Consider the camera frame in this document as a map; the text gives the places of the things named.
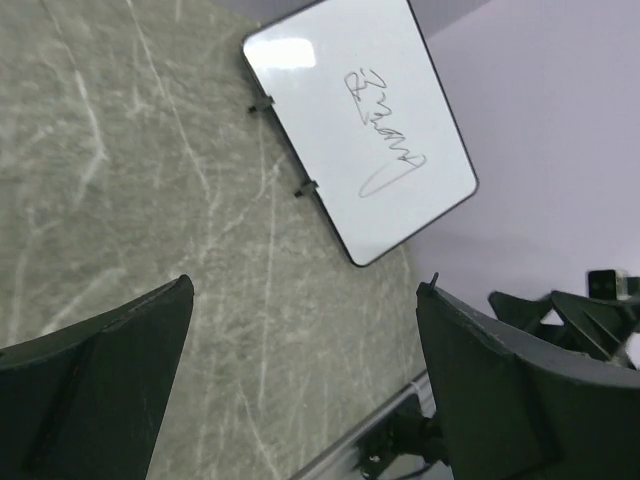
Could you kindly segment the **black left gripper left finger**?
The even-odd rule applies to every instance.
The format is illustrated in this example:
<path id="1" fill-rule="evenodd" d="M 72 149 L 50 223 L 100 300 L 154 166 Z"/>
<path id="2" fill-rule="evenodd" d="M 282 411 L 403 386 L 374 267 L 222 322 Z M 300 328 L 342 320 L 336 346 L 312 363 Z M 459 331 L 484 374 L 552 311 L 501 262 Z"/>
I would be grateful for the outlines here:
<path id="1" fill-rule="evenodd" d="M 3 348 L 2 478 L 145 478 L 193 304 L 193 283 L 182 275 Z"/>

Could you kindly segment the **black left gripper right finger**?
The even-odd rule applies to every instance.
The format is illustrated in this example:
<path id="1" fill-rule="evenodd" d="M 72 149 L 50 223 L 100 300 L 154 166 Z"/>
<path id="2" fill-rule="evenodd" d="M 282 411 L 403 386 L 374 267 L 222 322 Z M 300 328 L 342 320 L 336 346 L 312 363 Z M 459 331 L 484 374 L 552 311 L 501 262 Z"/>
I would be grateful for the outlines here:
<path id="1" fill-rule="evenodd" d="M 457 479 L 635 479 L 639 373 L 555 346 L 439 288 L 417 323 Z"/>

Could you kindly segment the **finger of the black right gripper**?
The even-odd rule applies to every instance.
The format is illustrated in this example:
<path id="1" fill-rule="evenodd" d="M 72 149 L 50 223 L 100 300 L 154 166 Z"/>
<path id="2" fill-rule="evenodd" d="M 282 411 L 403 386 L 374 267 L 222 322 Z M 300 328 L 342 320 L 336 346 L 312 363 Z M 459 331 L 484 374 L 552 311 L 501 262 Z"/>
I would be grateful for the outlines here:
<path id="1" fill-rule="evenodd" d="M 639 332 L 639 298 L 596 300 L 553 291 L 552 310 L 562 320 L 549 327 L 549 342 L 614 365 L 632 365 L 626 344 Z"/>
<path id="2" fill-rule="evenodd" d="M 544 324 L 542 320 L 554 310 L 551 295 L 536 300 L 527 300 L 499 291 L 488 297 L 496 318 L 503 323 L 538 338 L 560 338 L 564 324 Z"/>

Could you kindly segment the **white whiteboard black frame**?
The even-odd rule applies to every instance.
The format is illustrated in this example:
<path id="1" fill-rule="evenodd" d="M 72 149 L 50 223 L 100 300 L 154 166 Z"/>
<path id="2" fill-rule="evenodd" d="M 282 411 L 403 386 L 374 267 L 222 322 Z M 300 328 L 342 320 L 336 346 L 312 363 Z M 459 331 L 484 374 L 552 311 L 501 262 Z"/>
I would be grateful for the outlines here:
<path id="1" fill-rule="evenodd" d="M 319 1 L 241 53 L 350 262 L 365 267 L 479 180 L 407 1 Z"/>

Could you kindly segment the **aluminium table edge rail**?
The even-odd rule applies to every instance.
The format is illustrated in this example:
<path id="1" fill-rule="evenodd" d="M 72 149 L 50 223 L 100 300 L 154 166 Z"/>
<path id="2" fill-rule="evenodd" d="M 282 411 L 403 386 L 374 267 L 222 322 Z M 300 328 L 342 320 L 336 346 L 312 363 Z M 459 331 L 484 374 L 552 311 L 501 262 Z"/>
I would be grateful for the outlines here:
<path id="1" fill-rule="evenodd" d="M 428 415 L 426 370 L 291 476 L 291 479 L 377 479 L 396 459 L 390 425 L 400 415 Z"/>

